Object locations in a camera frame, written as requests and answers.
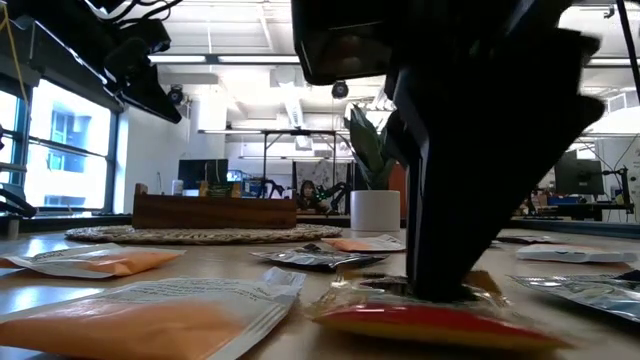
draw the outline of white pot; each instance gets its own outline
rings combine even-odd
[[[393,190],[352,191],[351,230],[400,231],[400,192]]]

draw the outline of exposed duct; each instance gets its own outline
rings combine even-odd
[[[298,73],[299,71],[296,71],[296,68],[293,66],[278,66],[271,72],[271,78],[274,79],[276,84],[283,90],[284,107],[287,110],[291,127],[304,129],[306,126],[302,106],[300,105],[300,96],[298,94],[298,89],[304,86],[304,82],[298,79],[301,75]],[[311,140],[311,137],[296,136],[296,150],[312,149],[313,140]]]

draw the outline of potted plant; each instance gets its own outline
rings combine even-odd
[[[358,106],[351,119],[344,119],[351,137],[353,158],[368,190],[351,192],[351,229],[356,231],[400,231],[400,192],[389,190],[389,177],[396,160],[385,149],[386,127],[376,127]]]

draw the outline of white packet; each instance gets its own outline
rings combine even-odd
[[[629,251],[612,251],[577,245],[529,245],[518,249],[516,257],[522,260],[561,261],[569,263],[585,262],[634,262],[638,256]]]
[[[407,249],[400,240],[391,235],[364,238],[326,238],[322,241],[346,252],[392,252]]]
[[[171,261],[185,252],[121,247],[109,243],[50,251],[35,256],[0,255],[0,268],[26,268],[53,276],[99,279],[133,275]]]
[[[0,346],[90,359],[236,359],[286,316],[305,276],[273,267],[259,281],[137,282],[0,316]]]

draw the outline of security camera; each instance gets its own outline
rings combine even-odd
[[[175,106],[181,105],[184,100],[184,93],[182,92],[182,85],[171,85],[171,90],[167,94],[169,100]]]
[[[344,81],[336,81],[331,89],[331,95],[337,100],[346,98],[347,95],[349,95],[349,87],[347,86],[347,83]]]

